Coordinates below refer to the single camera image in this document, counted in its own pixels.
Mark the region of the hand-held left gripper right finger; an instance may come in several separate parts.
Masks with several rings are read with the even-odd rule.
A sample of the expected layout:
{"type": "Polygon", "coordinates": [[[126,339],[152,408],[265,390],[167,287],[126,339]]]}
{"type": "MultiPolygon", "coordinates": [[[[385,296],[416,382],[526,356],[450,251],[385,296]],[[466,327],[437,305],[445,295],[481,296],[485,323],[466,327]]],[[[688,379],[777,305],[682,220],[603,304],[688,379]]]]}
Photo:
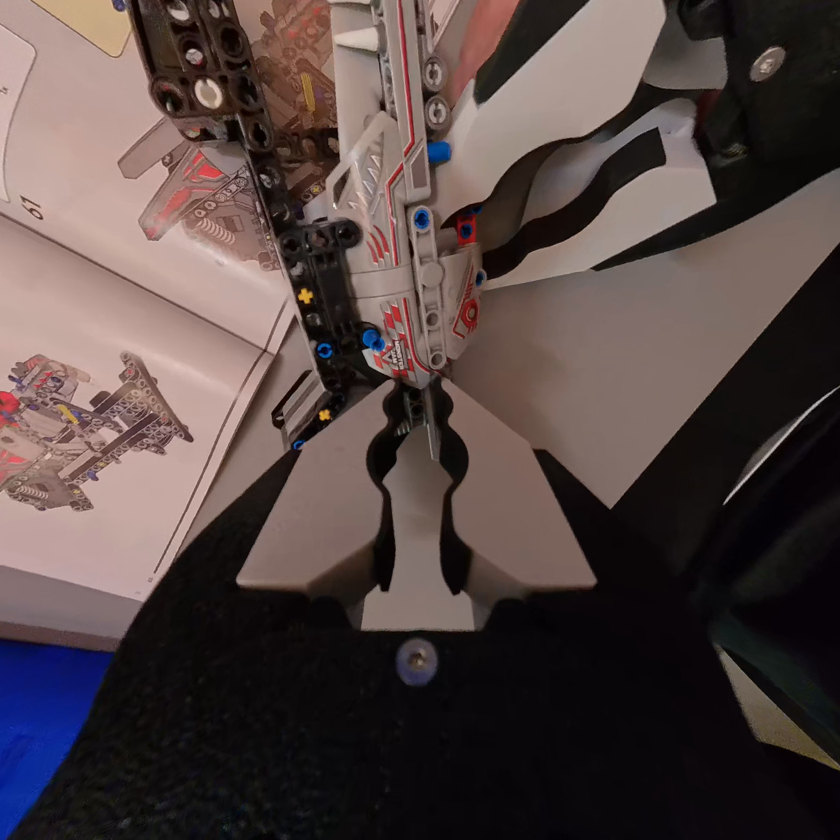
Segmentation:
{"type": "Polygon", "coordinates": [[[436,383],[447,587],[468,596],[579,592],[595,574],[531,445],[451,381],[436,383]]]}

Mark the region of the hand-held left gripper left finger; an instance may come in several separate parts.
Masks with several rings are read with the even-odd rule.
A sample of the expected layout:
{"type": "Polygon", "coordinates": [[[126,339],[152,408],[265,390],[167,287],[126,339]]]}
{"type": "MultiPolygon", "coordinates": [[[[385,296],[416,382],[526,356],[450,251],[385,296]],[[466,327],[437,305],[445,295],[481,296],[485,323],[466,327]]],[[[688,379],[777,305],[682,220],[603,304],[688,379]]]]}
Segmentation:
{"type": "Polygon", "coordinates": [[[366,459],[386,428],[384,402],[395,385],[380,385],[297,453],[238,573],[239,587],[306,596],[366,596],[374,589],[384,499],[366,459]]]}

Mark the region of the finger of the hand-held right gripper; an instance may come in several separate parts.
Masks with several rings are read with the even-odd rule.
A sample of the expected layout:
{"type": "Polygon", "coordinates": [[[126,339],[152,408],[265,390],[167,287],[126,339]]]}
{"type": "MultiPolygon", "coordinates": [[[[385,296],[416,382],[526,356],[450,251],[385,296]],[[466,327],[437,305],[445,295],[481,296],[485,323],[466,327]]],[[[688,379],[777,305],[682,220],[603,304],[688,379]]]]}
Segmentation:
{"type": "Polygon", "coordinates": [[[692,128],[634,129],[608,156],[582,154],[540,175],[522,224],[485,253],[488,286],[594,269],[712,207],[716,196],[692,128]]]}
{"type": "Polygon", "coordinates": [[[722,37],[690,33],[669,2],[452,2],[461,77],[449,128],[449,214],[486,200],[520,159],[585,139],[625,111],[641,81],[719,88],[722,37]]]}

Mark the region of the grey brick toy truck model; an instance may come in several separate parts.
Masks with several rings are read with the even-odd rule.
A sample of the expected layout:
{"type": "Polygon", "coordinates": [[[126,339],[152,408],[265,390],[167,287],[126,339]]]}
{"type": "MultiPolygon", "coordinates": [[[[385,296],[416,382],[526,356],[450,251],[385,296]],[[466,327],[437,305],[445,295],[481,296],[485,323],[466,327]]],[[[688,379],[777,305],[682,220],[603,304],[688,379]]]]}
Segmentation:
{"type": "Polygon", "coordinates": [[[486,274],[475,206],[434,210],[451,155],[432,2],[272,2],[261,40],[234,2],[126,2],[162,115],[120,165],[143,172],[154,140],[168,176],[140,216],[220,259],[283,270],[310,347],[272,412],[300,449],[362,391],[402,392],[395,435],[428,427],[430,382],[476,330],[486,274]]]}

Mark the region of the black office chair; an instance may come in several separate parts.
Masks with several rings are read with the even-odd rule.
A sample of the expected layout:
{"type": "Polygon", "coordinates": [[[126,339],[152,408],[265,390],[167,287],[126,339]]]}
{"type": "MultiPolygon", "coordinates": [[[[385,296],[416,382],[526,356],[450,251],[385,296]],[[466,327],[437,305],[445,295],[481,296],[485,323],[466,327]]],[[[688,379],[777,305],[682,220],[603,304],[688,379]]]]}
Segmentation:
{"type": "Polygon", "coordinates": [[[768,712],[770,742],[838,769],[839,394],[773,434],[744,466],[685,572],[737,686],[768,712]]]}

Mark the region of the building instruction booklet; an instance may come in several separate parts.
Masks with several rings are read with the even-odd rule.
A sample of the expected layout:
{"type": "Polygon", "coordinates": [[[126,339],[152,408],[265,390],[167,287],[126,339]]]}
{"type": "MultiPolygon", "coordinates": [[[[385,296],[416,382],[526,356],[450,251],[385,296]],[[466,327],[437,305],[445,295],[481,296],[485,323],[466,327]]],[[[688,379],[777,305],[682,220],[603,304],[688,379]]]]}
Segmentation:
{"type": "Polygon", "coordinates": [[[2,565],[139,602],[301,325],[283,270],[141,230],[168,170],[120,163],[180,141],[125,3],[2,2],[2,565]]]}

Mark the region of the blue plastic item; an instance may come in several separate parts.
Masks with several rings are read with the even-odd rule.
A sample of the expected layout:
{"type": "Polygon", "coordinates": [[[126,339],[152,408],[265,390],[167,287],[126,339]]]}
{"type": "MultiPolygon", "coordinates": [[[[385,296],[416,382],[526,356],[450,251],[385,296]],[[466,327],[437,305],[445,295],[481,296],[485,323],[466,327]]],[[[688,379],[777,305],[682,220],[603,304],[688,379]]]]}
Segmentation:
{"type": "Polygon", "coordinates": [[[112,653],[1,642],[1,838],[9,838],[67,756],[112,653]]]}

